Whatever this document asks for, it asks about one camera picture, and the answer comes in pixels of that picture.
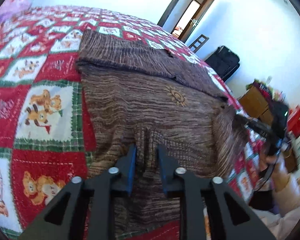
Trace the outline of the person's right hand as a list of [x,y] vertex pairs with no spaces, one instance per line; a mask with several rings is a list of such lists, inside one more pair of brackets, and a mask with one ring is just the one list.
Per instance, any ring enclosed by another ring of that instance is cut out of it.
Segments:
[[268,165],[274,164],[274,170],[271,175],[275,192],[282,191],[290,180],[290,175],[285,166],[285,160],[282,154],[276,156],[266,156],[264,152],[259,153],[259,168],[264,171]]

